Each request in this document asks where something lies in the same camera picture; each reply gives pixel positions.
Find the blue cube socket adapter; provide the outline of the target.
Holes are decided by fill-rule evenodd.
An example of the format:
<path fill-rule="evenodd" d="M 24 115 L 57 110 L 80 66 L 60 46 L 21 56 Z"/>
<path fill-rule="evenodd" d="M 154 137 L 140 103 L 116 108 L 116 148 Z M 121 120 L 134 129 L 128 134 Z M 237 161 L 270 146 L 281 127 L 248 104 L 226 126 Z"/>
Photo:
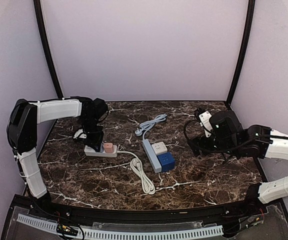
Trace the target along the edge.
<path fill-rule="evenodd" d="M 161 165 L 162 172 L 168 172 L 175 168 L 175 159 L 170 152 L 166 152 L 157 156 Z"/>

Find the pink charger plug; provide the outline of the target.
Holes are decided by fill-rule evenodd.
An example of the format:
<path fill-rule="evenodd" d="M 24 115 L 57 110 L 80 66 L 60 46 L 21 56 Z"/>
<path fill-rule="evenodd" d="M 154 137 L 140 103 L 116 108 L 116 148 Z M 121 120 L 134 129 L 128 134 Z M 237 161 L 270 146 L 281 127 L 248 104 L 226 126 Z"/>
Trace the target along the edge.
<path fill-rule="evenodd" d="M 103 149 L 105 151 L 105 153 L 107 154 L 113 154 L 114 153 L 114 145 L 111 142 L 105 142 L 103 143 Z"/>

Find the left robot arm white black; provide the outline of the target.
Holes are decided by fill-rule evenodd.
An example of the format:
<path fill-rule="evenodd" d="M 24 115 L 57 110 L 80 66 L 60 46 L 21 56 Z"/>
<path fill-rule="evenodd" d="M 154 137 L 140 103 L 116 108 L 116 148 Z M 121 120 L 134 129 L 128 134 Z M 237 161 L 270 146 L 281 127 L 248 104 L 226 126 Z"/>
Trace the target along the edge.
<path fill-rule="evenodd" d="M 108 113 L 108 105 L 100 98 L 92 100 L 77 96 L 43 101 L 19 99 L 16 102 L 6 128 L 7 140 L 34 198 L 40 199 L 48 193 L 37 160 L 37 126 L 48 121 L 77 118 L 81 134 L 85 136 L 82 142 L 99 153 L 104 137 L 103 127 L 99 124 Z"/>

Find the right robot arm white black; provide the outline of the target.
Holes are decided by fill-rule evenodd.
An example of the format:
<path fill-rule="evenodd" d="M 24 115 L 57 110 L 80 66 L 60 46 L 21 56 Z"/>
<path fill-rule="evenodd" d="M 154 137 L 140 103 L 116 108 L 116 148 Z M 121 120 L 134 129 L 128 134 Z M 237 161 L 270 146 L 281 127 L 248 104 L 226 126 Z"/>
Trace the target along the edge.
<path fill-rule="evenodd" d="M 199 107 L 194 116 L 194 121 L 204 130 L 200 136 L 186 137 L 195 156 L 221 154 L 237 159 L 248 157 L 288 161 L 288 134 L 258 124 L 243 128 L 232 110 L 211 114 Z M 288 197 L 288 176 L 251 185 L 245 200 L 268 204 L 284 197 Z"/>

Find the white cube socket adapter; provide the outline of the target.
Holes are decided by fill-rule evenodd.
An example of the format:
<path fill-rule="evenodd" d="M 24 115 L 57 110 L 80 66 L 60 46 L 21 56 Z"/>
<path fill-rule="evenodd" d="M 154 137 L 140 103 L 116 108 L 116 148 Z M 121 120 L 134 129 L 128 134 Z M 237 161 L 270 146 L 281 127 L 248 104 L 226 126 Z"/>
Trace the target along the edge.
<path fill-rule="evenodd" d="M 157 156 L 168 152 L 167 146 L 163 141 L 154 143 L 151 145 L 151 147 Z"/>

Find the light blue power strip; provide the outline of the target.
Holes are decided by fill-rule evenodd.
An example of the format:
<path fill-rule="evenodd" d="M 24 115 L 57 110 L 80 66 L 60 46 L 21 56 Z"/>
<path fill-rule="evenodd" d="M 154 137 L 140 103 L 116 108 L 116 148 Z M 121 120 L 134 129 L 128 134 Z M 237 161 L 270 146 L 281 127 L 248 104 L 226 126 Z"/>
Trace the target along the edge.
<path fill-rule="evenodd" d="M 146 138 L 146 133 L 151 130 L 157 123 L 164 122 L 167 119 L 167 114 L 159 114 L 153 120 L 148 120 L 139 124 L 138 129 L 135 131 L 135 135 L 142 137 L 143 149 L 151 163 L 151 166 L 155 173 L 162 172 L 162 166 L 158 160 L 158 155 L 155 154 L 152 144 Z"/>

